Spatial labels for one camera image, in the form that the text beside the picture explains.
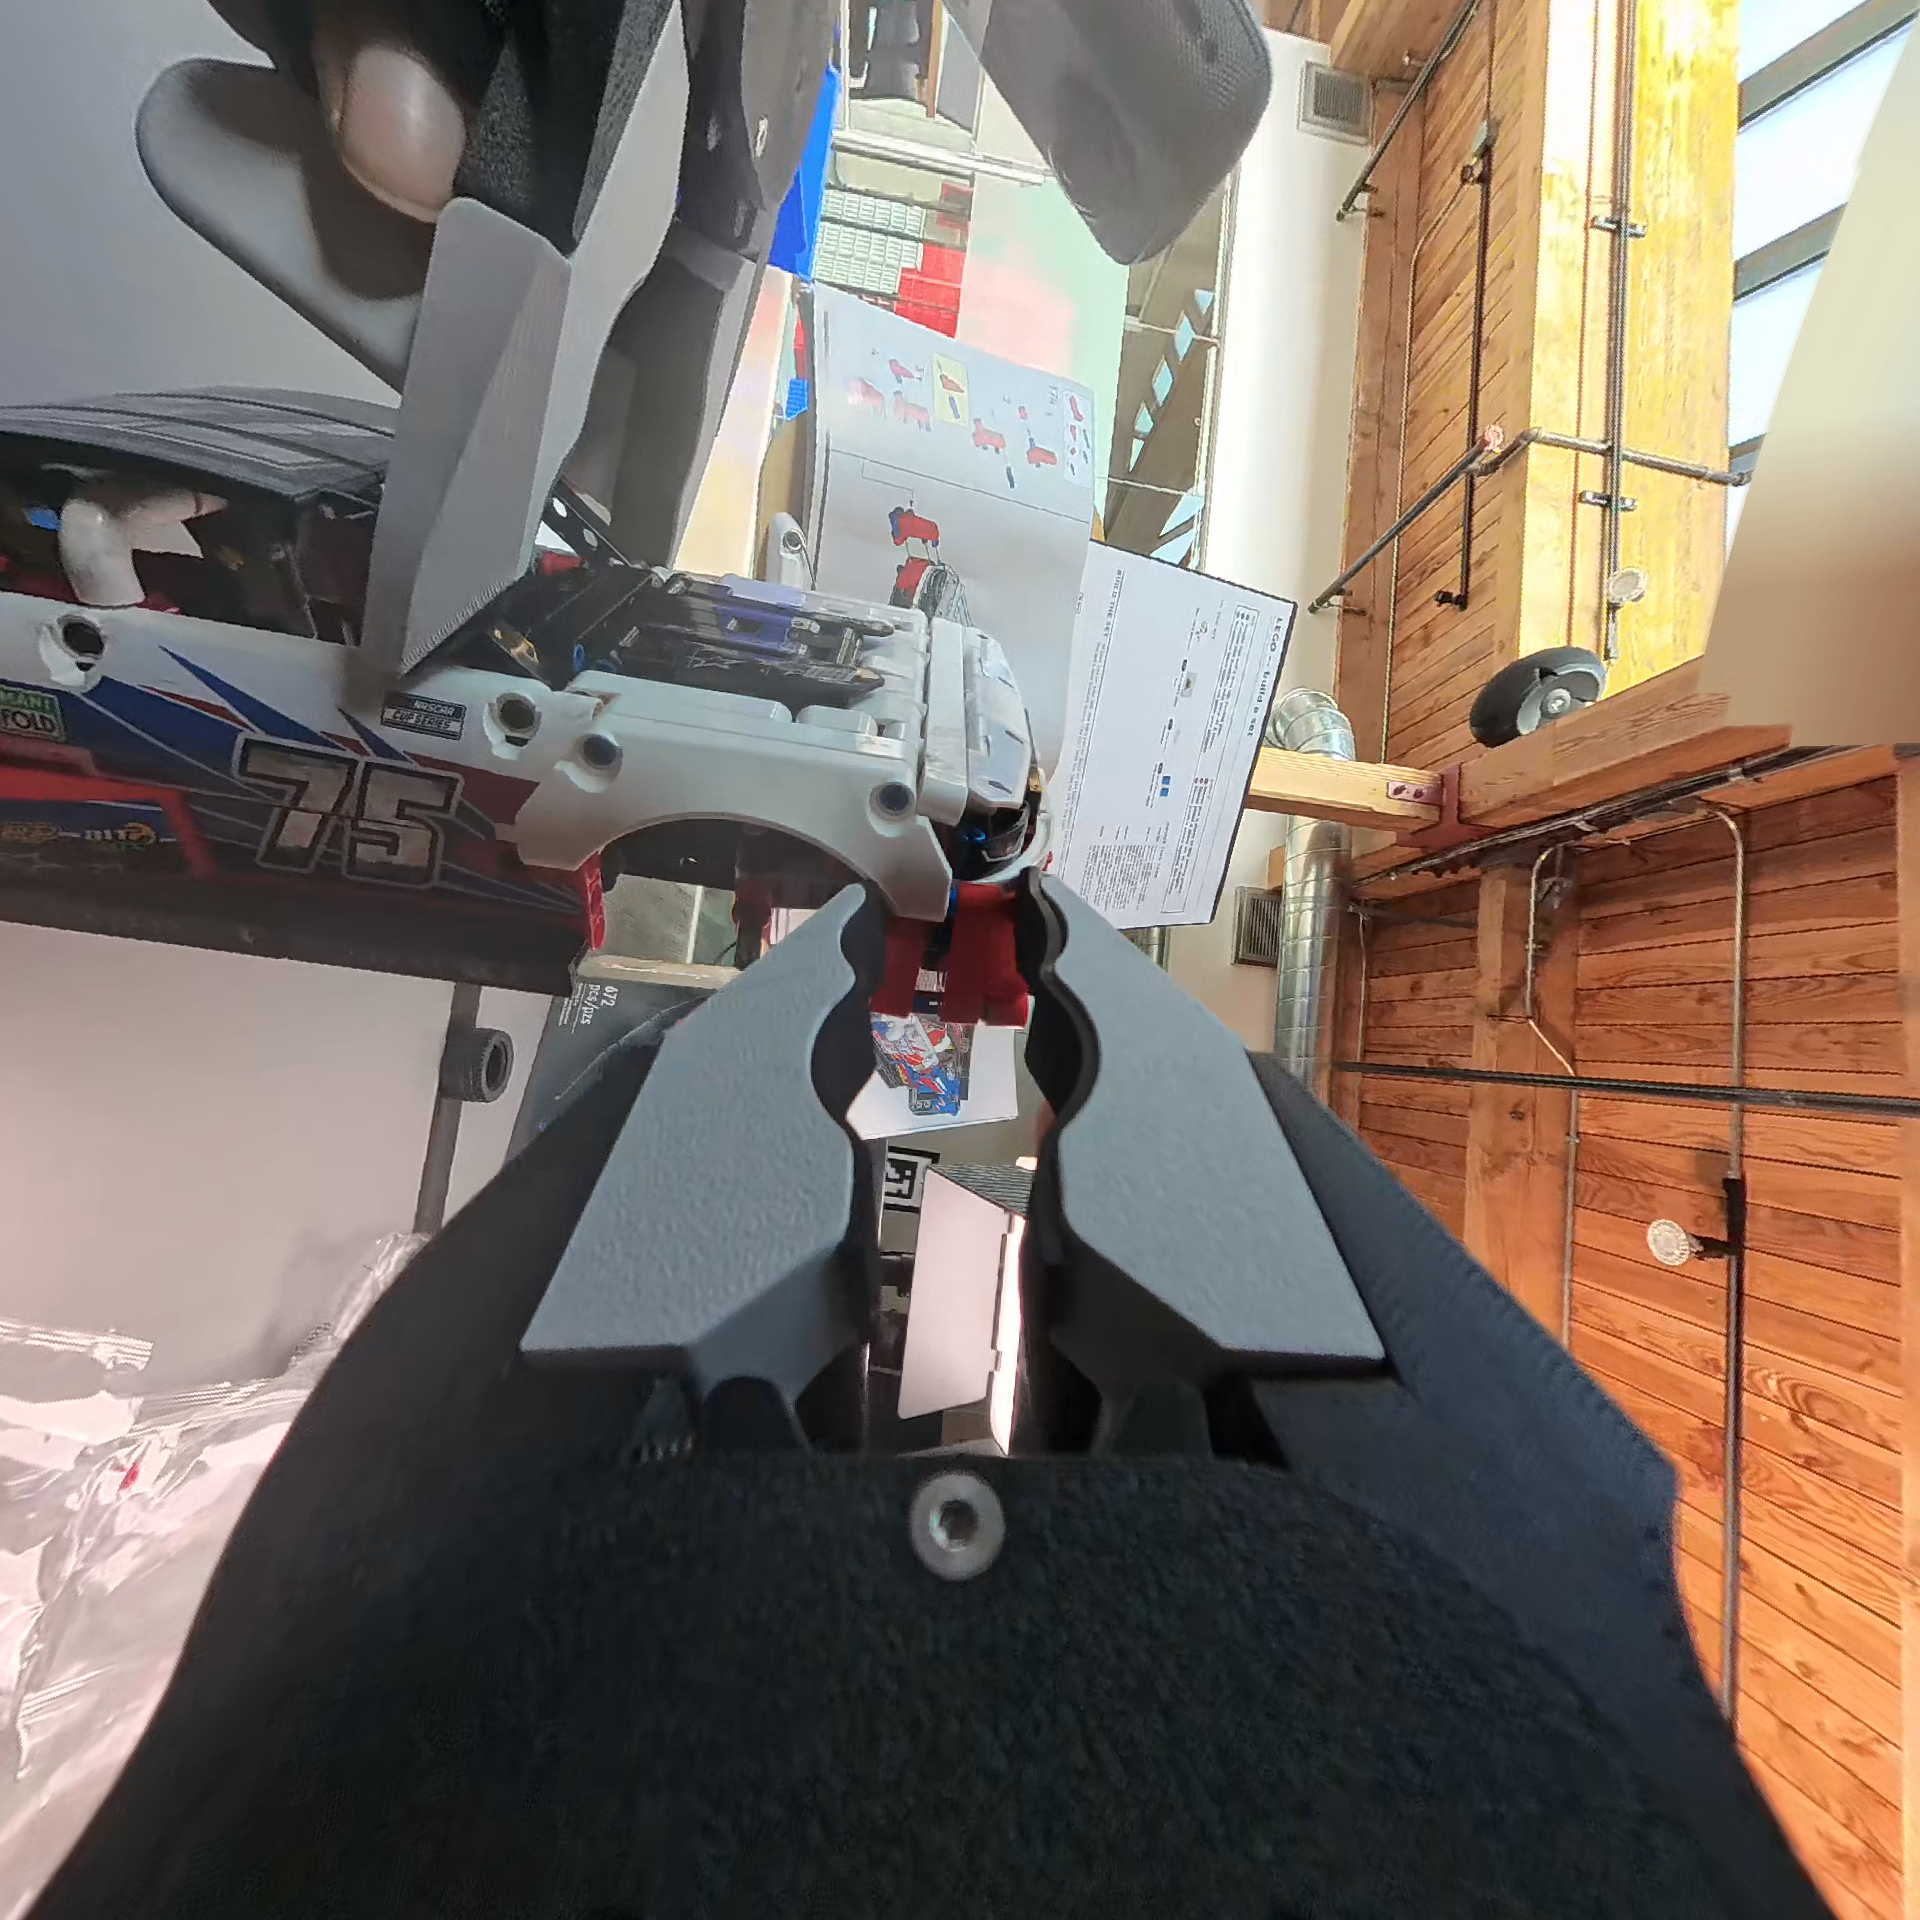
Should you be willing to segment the silver ventilation duct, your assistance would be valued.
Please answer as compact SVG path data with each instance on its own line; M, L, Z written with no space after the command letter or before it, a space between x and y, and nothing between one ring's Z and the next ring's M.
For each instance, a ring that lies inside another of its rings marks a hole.
M1323 691L1297 689L1276 699L1267 740L1316 762L1356 762L1353 726ZM1338 938L1346 906L1346 822L1295 810L1280 838L1280 936L1276 968L1277 1064L1316 1097L1329 1097L1336 1042Z

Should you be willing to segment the red brick connector piece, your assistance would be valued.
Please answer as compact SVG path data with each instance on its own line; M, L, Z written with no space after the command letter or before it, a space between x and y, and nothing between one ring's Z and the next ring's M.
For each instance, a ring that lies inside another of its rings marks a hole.
M941 924L887 915L876 1017L932 1014L941 1024L1020 1029L1028 988L1018 954L1018 897L995 882L952 890Z

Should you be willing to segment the brick-built race car model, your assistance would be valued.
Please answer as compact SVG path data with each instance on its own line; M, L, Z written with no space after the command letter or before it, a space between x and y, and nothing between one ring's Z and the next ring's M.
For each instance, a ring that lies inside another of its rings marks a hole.
M161 390L3 413L4 921L556 992L628 876L733 963L850 882L1021 890L1042 776L965 612L640 568L568 488L418 667L364 641L399 412Z

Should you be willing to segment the person's left hand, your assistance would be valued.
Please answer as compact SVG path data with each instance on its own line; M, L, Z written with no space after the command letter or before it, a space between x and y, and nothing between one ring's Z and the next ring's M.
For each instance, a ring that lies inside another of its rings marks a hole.
M348 176L413 225L452 198L466 112L442 72L396 29L324 16L314 36L320 112Z

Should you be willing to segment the printed car model box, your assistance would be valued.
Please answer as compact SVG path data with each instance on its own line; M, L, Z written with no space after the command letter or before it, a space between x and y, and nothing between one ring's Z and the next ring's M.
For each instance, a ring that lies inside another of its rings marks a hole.
M538 1050L517 1067L519 1107L504 1162L514 1162L564 1113L597 1070L623 1050L656 1042L730 984L721 968L597 957L570 997L547 1013ZM1011 1388L987 1371L973 1406L904 1413L909 1290L928 1176L967 1165L1013 1165L1032 1152L1037 1097L1020 1066L1024 1034L999 1024L947 1026L925 1014L931 1056L944 1090L917 1110L899 1050L885 1048L853 1108L871 1148L880 1201L880 1320L869 1349L871 1442L885 1451L963 1450L1003 1453Z

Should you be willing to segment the clear plastic bag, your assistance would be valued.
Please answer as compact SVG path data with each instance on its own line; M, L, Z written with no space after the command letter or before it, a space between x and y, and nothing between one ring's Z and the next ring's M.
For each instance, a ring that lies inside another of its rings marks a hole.
M104 1804L261 1475L420 1235L380 1240L280 1371L161 1389L153 1344L4 1320L3 1907Z

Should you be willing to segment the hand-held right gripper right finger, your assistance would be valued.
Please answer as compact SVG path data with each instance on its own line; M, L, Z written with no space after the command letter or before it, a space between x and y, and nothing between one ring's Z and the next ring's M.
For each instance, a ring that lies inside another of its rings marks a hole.
M1376 1380L1385 1342L1248 1048L1058 881L1020 890L1020 1436L1091 1442L1170 1389Z

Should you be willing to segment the stack of red crates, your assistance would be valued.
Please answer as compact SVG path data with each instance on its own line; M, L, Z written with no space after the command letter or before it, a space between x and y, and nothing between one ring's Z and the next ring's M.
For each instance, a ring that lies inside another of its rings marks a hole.
M904 264L897 277L895 314L955 341L967 258L965 246L924 243L917 258Z

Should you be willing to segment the open instruction booklet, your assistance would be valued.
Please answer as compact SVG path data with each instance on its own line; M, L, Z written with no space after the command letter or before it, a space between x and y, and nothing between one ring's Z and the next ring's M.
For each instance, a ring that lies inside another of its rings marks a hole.
M957 593L1036 704L1073 646L1095 517L1092 390L827 286L807 342L813 582L876 606Z

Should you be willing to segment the black white patterned card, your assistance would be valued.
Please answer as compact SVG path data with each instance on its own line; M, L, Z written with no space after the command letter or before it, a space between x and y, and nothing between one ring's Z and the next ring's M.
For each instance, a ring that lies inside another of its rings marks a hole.
M1045 868L1116 929L1211 924L1297 614L1089 547Z

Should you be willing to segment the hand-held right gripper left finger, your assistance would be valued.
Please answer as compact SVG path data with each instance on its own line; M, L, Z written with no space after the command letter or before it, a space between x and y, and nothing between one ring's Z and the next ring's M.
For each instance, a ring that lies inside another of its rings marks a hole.
M861 1419L879 1309L879 1177L850 1110L874 1078L885 915L827 906L664 1037L519 1349L770 1385Z

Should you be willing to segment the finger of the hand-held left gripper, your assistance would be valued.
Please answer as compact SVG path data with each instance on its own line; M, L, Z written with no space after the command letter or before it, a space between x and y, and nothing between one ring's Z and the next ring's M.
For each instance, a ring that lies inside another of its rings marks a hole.
M612 324L597 371L597 502L627 560L665 564L680 549L761 277L733 251L664 251Z
M616 321L682 190L682 5L464 5L434 222L376 523L367 646L418 667L532 557Z

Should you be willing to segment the black castor wheel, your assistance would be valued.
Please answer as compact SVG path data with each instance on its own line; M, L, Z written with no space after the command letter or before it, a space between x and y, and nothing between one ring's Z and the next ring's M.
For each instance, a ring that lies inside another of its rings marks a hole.
M1498 669L1480 691L1469 730L1482 747L1499 747L1594 706L1607 664L1586 646L1551 646Z

